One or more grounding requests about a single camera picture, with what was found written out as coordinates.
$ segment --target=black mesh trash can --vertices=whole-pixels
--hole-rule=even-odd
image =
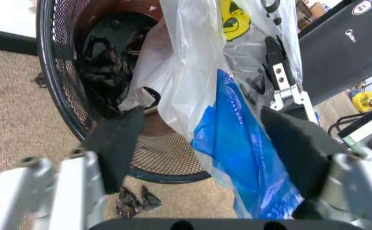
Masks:
[[[125,12],[162,17],[159,0],[40,0],[38,53],[48,89],[64,121],[79,140],[102,117],[93,113],[74,61],[90,30],[102,18]],[[145,112],[130,175],[157,183],[189,183],[209,177],[189,143],[159,117]]]

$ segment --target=floor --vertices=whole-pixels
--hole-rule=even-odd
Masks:
[[[79,142],[65,125],[46,89],[31,82],[41,72],[37,57],[0,51],[0,172],[26,156],[47,157],[56,165]],[[343,92],[316,107],[327,129],[340,116],[357,111]],[[163,202],[137,217],[235,218],[233,193],[213,179],[197,183],[154,184],[127,177],[125,185],[140,197],[145,184]],[[114,218],[115,199],[107,200],[105,218]]]

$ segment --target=white plastic bag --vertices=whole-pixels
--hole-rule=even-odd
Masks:
[[[250,89],[247,78],[256,80],[259,69],[265,72],[267,35],[282,39],[294,78],[301,82],[295,5],[284,1],[267,17],[260,0],[235,4],[250,16],[250,29],[226,41],[217,0],[161,0],[165,20],[145,39],[122,108],[150,106],[142,87],[154,89],[161,95],[162,119],[191,142],[213,177],[234,189],[238,216],[286,218],[301,197],[255,118],[254,111],[269,98],[249,92],[260,102],[253,108],[240,90]],[[276,26],[278,17],[282,22]]]

